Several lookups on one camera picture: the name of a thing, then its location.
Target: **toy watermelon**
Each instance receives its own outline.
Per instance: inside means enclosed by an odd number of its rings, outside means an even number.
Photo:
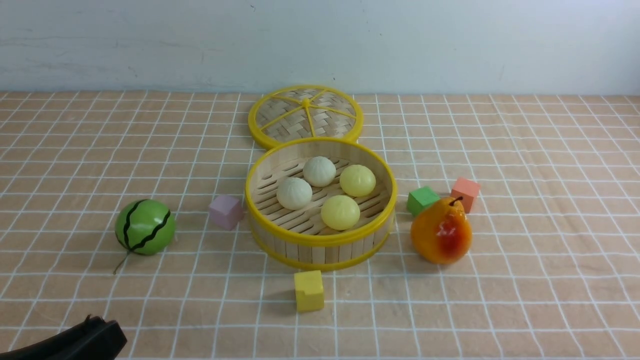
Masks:
[[[113,271],[114,274],[132,252],[154,255],[167,247],[175,233],[175,217],[162,202],[137,200],[121,210],[115,232],[118,242],[127,249],[127,255]]]

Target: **wooden block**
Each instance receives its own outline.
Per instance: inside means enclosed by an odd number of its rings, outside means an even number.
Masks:
[[[232,230],[243,217],[242,203],[233,196],[220,195],[209,205],[209,218],[225,230]]]
[[[462,196],[462,206],[465,208],[465,212],[468,214],[471,212],[471,207],[474,205],[474,200],[480,193],[480,184],[475,181],[459,177],[451,190],[451,197],[457,198]]]
[[[317,311],[324,308],[324,286],[320,270],[293,274],[296,288],[296,307],[299,312]]]
[[[440,200],[440,196],[430,187],[425,186],[409,193],[409,198],[406,200],[406,209],[413,217],[416,217],[438,200]]]

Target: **yellow block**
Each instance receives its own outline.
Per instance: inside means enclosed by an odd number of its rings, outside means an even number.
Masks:
[[[320,270],[296,272],[293,275],[299,312],[324,308],[324,286]]]

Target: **bamboo steamer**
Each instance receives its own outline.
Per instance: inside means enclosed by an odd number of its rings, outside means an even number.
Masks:
[[[296,85],[265,95],[249,111],[249,130],[263,148],[301,138],[355,142],[364,116],[349,95],[321,85]]]
[[[312,187],[310,204],[300,210],[283,208],[276,199],[278,185],[287,177],[302,177],[306,161],[326,156],[336,166],[331,184]],[[333,195],[345,195],[339,176],[351,164],[371,169],[376,187],[366,197],[354,198],[360,220],[351,229],[325,226],[320,209]],[[258,246],[286,265],[304,270],[338,270],[374,255],[395,228],[397,185],[389,166],[376,153],[340,138],[301,138],[278,145],[251,168],[245,185],[246,205]]]

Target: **white wall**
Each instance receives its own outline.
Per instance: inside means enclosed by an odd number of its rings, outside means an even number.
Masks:
[[[0,0],[0,88],[640,94],[640,0]]]

